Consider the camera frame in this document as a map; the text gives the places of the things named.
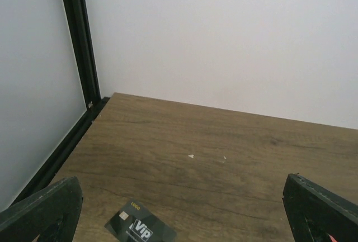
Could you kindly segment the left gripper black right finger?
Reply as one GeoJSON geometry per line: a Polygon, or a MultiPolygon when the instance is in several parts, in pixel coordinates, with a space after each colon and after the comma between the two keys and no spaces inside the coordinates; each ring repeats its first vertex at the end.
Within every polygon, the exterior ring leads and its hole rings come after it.
{"type": "Polygon", "coordinates": [[[357,205],[289,174],[282,201],[295,241],[357,241],[357,205]]]}

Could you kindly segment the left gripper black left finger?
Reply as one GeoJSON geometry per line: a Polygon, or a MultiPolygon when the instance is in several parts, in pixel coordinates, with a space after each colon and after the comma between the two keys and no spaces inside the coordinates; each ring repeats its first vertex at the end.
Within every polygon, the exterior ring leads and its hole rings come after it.
{"type": "Polygon", "coordinates": [[[77,177],[57,181],[1,212],[1,241],[72,241],[82,204],[77,177]]]}

